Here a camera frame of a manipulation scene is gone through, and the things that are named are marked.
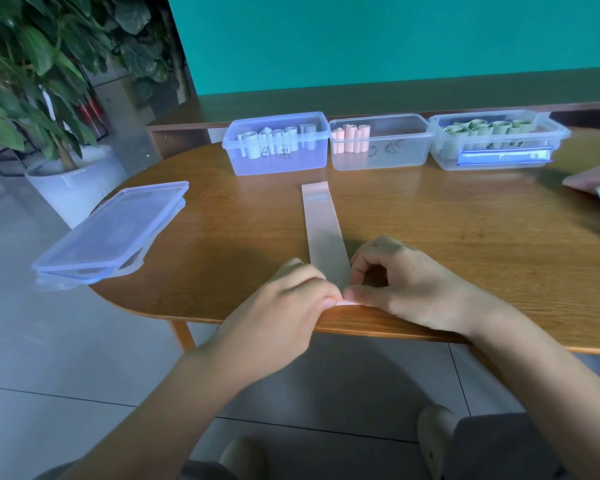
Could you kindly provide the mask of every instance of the left hand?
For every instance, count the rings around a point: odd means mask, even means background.
[[[291,259],[224,320],[204,347],[246,387],[304,353],[320,314],[340,300],[338,287],[318,269]]]

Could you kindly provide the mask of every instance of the label on box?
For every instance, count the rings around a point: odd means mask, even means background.
[[[466,150],[458,155],[458,165],[511,165],[514,163],[549,163],[553,147],[524,150]]]

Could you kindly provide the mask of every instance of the teal wall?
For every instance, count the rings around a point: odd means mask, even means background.
[[[198,94],[600,67],[600,0],[169,0]]]

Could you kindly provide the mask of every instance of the hand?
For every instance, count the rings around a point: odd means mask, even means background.
[[[204,346],[231,368],[232,380],[246,387],[304,353],[320,314],[340,300],[338,287],[320,271],[291,259]]]
[[[372,266],[386,269],[389,286],[362,284]],[[351,259],[345,299],[375,306],[404,320],[468,337],[495,311],[512,308],[459,278],[423,252],[381,235],[363,244]]]

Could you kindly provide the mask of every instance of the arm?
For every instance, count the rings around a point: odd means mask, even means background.
[[[176,478],[216,414],[302,354],[320,314],[341,299],[316,268],[289,261],[62,480]]]
[[[498,366],[566,468],[579,478],[600,478],[597,375],[515,308],[416,249],[380,236],[351,261],[345,299],[471,339]],[[362,285],[376,265],[386,269],[389,286]]]

